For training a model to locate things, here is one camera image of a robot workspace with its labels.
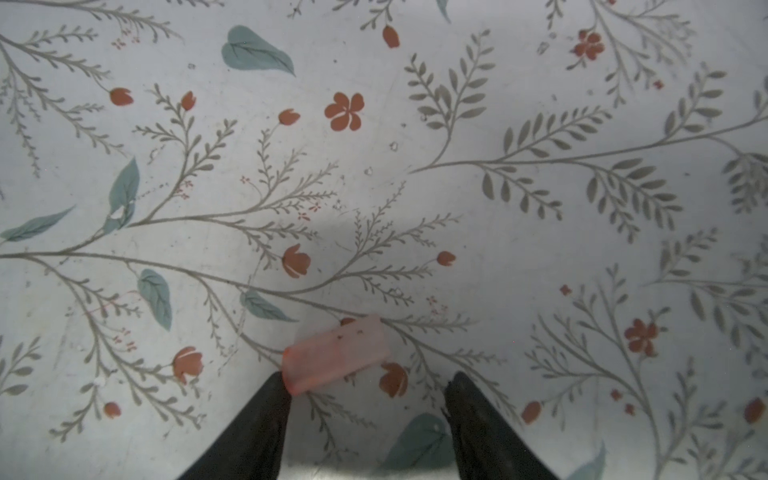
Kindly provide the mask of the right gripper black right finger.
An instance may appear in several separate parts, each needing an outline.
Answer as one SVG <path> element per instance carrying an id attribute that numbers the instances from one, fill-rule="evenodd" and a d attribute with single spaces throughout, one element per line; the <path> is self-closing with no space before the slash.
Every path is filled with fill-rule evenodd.
<path id="1" fill-rule="evenodd" d="M 464 372 L 444 390 L 443 414 L 450 426 L 462 479 L 554 479 L 503 416 Z"/>

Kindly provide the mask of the clear pink pen cap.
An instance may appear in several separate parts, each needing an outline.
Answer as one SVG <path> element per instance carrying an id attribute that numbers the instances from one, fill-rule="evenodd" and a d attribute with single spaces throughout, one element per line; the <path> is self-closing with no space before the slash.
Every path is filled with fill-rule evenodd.
<path id="1" fill-rule="evenodd" d="M 282 355 L 282 379 L 287 391 L 298 396 L 380 363 L 389 355 L 384 325 L 378 315 L 370 315 L 287 347 Z"/>

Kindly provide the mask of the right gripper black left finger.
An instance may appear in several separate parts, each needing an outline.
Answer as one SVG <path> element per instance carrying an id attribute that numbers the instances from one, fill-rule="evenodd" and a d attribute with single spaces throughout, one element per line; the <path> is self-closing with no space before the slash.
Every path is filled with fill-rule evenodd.
<path id="1" fill-rule="evenodd" d="M 292 397 L 282 374 L 270 375 L 204 454 L 181 477 L 278 478 Z"/>

